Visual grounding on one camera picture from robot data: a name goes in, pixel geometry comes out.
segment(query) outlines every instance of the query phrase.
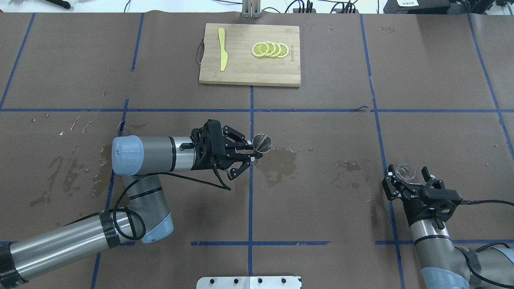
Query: black cable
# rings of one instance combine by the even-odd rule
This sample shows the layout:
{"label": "black cable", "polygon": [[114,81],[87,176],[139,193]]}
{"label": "black cable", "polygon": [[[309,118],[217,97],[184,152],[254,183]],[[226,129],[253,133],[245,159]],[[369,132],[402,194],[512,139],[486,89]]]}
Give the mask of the black cable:
{"label": "black cable", "polygon": [[169,175],[169,176],[174,176],[174,177],[178,177],[178,178],[183,178],[183,179],[187,179],[187,180],[192,180],[193,182],[197,182],[197,183],[200,183],[200,184],[204,184],[204,185],[209,185],[209,186],[213,186],[213,187],[217,187],[217,188],[220,188],[220,189],[225,189],[227,191],[230,191],[232,190],[230,187],[228,187],[227,185],[225,185],[222,181],[222,184],[224,186],[220,186],[218,184],[213,184],[213,183],[210,183],[210,182],[207,182],[205,180],[201,180],[201,179],[195,179],[195,178],[192,178],[192,177],[188,177],[188,176],[183,176],[183,175],[177,175],[177,174],[174,174],[174,173],[151,173],[151,174],[146,174],[146,175],[141,175],[141,176],[152,176],[152,175]]}
{"label": "black cable", "polygon": [[132,0],[128,0],[127,4],[125,4],[125,9],[123,10],[123,13],[125,13],[125,12],[126,12],[126,10],[127,10],[127,6],[130,4],[130,1],[132,1]]}
{"label": "black cable", "polygon": [[276,12],[281,13],[279,10],[277,10],[277,9],[275,9],[275,8],[273,8],[273,7],[266,7],[266,8],[264,8],[264,9],[262,9],[262,11],[264,11],[264,10],[266,10],[266,9],[273,9],[273,10],[275,10]]}
{"label": "black cable", "polygon": [[225,1],[225,0],[213,0],[215,2],[224,2],[224,3],[231,3],[231,4],[240,4],[242,5],[243,3],[239,3],[239,2],[232,2],[232,1]]}
{"label": "black cable", "polygon": [[342,4],[343,5],[343,9],[344,9],[344,2],[337,2],[337,3],[335,3],[332,6],[332,9],[330,10],[330,13],[332,13],[334,11],[334,9],[336,8],[336,6],[339,5],[339,4]]}
{"label": "black cable", "polygon": [[295,2],[298,2],[299,3],[299,11],[302,9],[302,6],[305,7],[305,3],[303,2],[303,0],[294,0],[293,2],[291,2],[289,4],[289,6],[287,6],[286,8],[286,11],[284,13],[287,13],[287,11],[289,11],[289,8],[295,3]]}
{"label": "black cable", "polygon": [[506,243],[503,243],[503,242],[494,242],[494,243],[490,243],[490,244],[487,244],[487,245],[485,245],[485,246],[482,246],[482,247],[480,247],[480,248],[476,249],[475,251],[476,251],[477,253],[480,253],[480,252],[482,252],[483,250],[485,250],[485,249],[487,249],[487,248],[490,248],[490,247],[493,247],[493,246],[496,246],[496,245],[503,245],[503,246],[505,246],[507,249],[510,249],[510,246],[509,246],[509,245],[507,245]]}
{"label": "black cable", "polygon": [[479,204],[486,204],[486,203],[498,203],[498,204],[514,206],[513,202],[502,201],[502,200],[462,201],[461,205],[479,205]]}
{"label": "black cable", "polygon": [[94,216],[97,216],[97,215],[99,215],[99,214],[100,214],[100,212],[96,212],[96,213],[89,214],[89,215],[84,216],[84,217],[82,217],[82,218],[80,218],[80,219],[78,219],[78,220],[75,220],[75,221],[73,221],[73,222],[71,222],[71,223],[68,223],[68,224],[64,225],[64,227],[66,227],[67,225],[71,225],[71,224],[74,224],[74,223],[77,223],[77,222],[83,221],[83,220],[85,220],[85,219],[89,219],[89,218],[94,217]]}
{"label": "black cable", "polygon": [[[118,231],[118,233],[124,237],[125,239],[128,239],[128,240],[132,240],[132,241],[137,241],[137,240],[141,240],[143,239],[144,235],[146,234],[146,226],[144,225],[144,221],[143,221],[143,218],[141,218],[141,216],[130,210],[130,209],[126,209],[126,208],[118,208],[118,206],[120,205],[120,202],[121,202],[121,199],[123,199],[123,197],[125,196],[125,194],[127,193],[127,191],[133,187],[133,185],[135,185],[137,182],[139,181],[139,178],[137,178],[135,181],[133,181],[132,183],[130,183],[130,185],[128,185],[124,190],[123,192],[121,193],[120,197],[118,198],[118,200],[116,201],[116,204],[114,205],[114,208],[113,208],[113,223],[114,223],[114,227],[116,228],[116,230]],[[127,234],[125,234],[124,232],[121,231],[120,229],[120,226],[118,226],[118,220],[117,220],[117,217],[116,217],[116,212],[125,212],[127,214],[134,214],[136,216],[137,219],[139,219],[139,221],[141,222],[141,227],[142,227],[142,230],[143,232],[141,233],[141,236],[139,237],[131,237]]]}
{"label": "black cable", "polygon": [[471,267],[471,264],[470,264],[470,260],[469,260],[469,257],[466,256],[464,253],[462,254],[464,256],[464,258],[466,259],[466,265],[468,266],[468,269],[469,271],[475,275],[477,278],[479,278],[480,280],[484,281],[484,282],[487,282],[489,284],[493,284],[495,286],[498,286],[498,287],[502,287],[502,288],[508,288],[508,289],[514,289],[514,285],[507,285],[507,284],[502,284],[502,283],[498,283],[498,282],[495,282],[495,281],[492,281],[492,280],[489,280],[487,278],[485,278],[484,276],[478,274],[475,270],[473,270],[473,268]]}

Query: water spill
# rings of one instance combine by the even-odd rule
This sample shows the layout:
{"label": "water spill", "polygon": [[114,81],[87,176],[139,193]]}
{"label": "water spill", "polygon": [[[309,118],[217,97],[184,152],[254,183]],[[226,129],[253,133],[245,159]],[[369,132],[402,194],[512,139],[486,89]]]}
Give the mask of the water spill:
{"label": "water spill", "polygon": [[47,203],[49,204],[51,202],[50,194],[52,193],[53,185],[56,182],[56,177],[59,175],[59,172],[61,171],[62,165],[63,165],[64,159],[63,157],[56,157],[53,159],[50,166],[48,166],[48,169],[52,169],[55,167],[55,171],[52,175],[46,180],[47,181],[47,187],[48,190],[45,190],[41,197],[37,198],[36,200],[33,200],[29,203],[30,207],[33,207],[38,204]]}
{"label": "water spill", "polygon": [[79,121],[79,117],[80,116],[77,116],[77,119],[75,120],[75,122],[71,125],[71,127],[69,128],[69,130],[73,130],[73,128],[75,127],[75,124],[77,124],[77,121]]}
{"label": "water spill", "polygon": [[330,165],[332,179],[329,183],[342,192],[355,194],[362,202],[369,202],[372,199],[372,192],[369,189],[362,189],[361,183],[367,182],[370,177],[362,175],[362,167],[354,160],[337,160]]}
{"label": "water spill", "polygon": [[73,183],[77,180],[77,177],[79,177],[80,175],[80,172],[76,170],[82,170],[83,168],[84,165],[79,165],[78,159],[74,158],[71,162],[71,165],[68,168],[68,171],[66,172],[66,176],[64,177],[64,181],[62,183],[62,189],[64,192],[69,192],[72,189]]}
{"label": "water spill", "polygon": [[404,180],[412,180],[416,176],[416,168],[411,164],[399,164],[396,172]]}
{"label": "water spill", "polygon": [[93,196],[100,197],[109,187],[109,178],[111,176],[112,168],[110,166],[106,166],[106,164],[111,159],[111,147],[111,144],[102,146],[102,150],[100,151],[100,159],[98,160],[98,163],[100,164],[99,172],[91,179],[93,183],[91,186],[91,198]]}
{"label": "water spill", "polygon": [[89,121],[89,123],[88,123],[88,124],[86,124],[86,126],[85,126],[85,127],[84,127],[84,129],[82,130],[82,133],[84,133],[84,132],[86,131],[86,128],[87,128],[90,124],[92,124],[92,123],[93,123],[93,121],[92,121],[92,120],[91,120],[91,121]]}
{"label": "water spill", "polygon": [[47,191],[44,191],[41,196],[39,198],[37,198],[36,200],[34,201],[31,201],[29,203],[29,206],[30,207],[33,207],[35,205],[38,205],[38,204],[43,204],[43,203],[47,203],[47,204],[50,204],[51,202],[51,199],[50,199],[50,196],[48,195],[48,192]]}
{"label": "water spill", "polygon": [[271,188],[282,182],[285,176],[292,176],[296,169],[297,153],[286,148],[277,148],[266,153],[266,158],[255,164]]}
{"label": "water spill", "polygon": [[394,28],[393,27],[378,27],[378,30],[382,30],[382,31],[387,31],[389,33],[393,33],[394,32]]}
{"label": "water spill", "polygon": [[130,126],[133,128],[133,129],[141,129],[143,128],[145,125],[147,125],[148,122],[145,122],[145,123],[142,123],[142,124],[131,124]]}

